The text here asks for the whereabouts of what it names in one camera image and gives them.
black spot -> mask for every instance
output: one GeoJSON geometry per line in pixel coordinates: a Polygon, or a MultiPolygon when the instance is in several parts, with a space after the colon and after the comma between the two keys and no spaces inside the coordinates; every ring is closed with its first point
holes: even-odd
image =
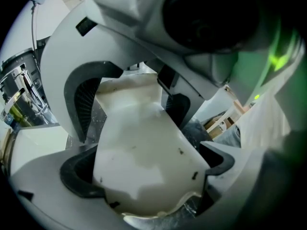
{"type": "Polygon", "coordinates": [[[192,180],[196,180],[196,176],[198,175],[198,172],[194,172],[192,180]]]}
{"type": "Polygon", "coordinates": [[[117,207],[117,206],[120,206],[120,203],[117,202],[117,201],[115,201],[114,203],[111,203],[111,204],[110,204],[110,207],[111,207],[112,209],[114,209],[114,208],[117,207]]]}
{"type": "Polygon", "coordinates": [[[184,154],[184,152],[181,150],[181,148],[178,148],[178,150],[179,150],[179,153],[182,155],[182,154],[184,154]]]}

cable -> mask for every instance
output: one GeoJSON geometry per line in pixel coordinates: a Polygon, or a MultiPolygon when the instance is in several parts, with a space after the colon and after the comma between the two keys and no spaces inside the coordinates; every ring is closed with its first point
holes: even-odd
{"type": "Polygon", "coordinates": [[[35,44],[34,44],[34,27],[33,27],[34,10],[35,10],[35,7],[36,7],[36,2],[35,1],[32,1],[32,2],[33,2],[33,6],[31,8],[31,14],[32,14],[32,20],[31,20],[32,44],[33,44],[34,57],[35,57],[36,63],[37,63],[37,68],[38,68],[38,71],[40,73],[40,64],[39,64],[39,61],[38,61],[37,51],[35,49],[35,44]]]}

gray fabric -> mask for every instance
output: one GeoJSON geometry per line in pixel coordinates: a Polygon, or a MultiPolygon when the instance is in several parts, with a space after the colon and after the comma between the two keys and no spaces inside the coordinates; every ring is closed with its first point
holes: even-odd
{"type": "Polygon", "coordinates": [[[241,148],[240,130],[237,125],[232,125],[224,133],[213,139],[214,142],[241,148]]]}

black mark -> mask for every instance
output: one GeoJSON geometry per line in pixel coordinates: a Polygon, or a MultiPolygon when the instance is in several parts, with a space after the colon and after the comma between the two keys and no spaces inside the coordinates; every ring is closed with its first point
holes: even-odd
{"type": "Polygon", "coordinates": [[[196,176],[198,175],[198,172],[194,172],[192,180],[196,180],[196,176]]]}
{"type": "Polygon", "coordinates": [[[181,148],[178,148],[178,150],[179,150],[179,153],[182,155],[182,154],[184,154],[184,152],[181,150],[181,148]]]}
{"type": "Polygon", "coordinates": [[[115,201],[114,203],[111,203],[111,204],[110,204],[110,207],[113,208],[113,209],[114,209],[115,207],[117,207],[117,206],[120,206],[120,203],[117,202],[117,201],[115,201]]]}

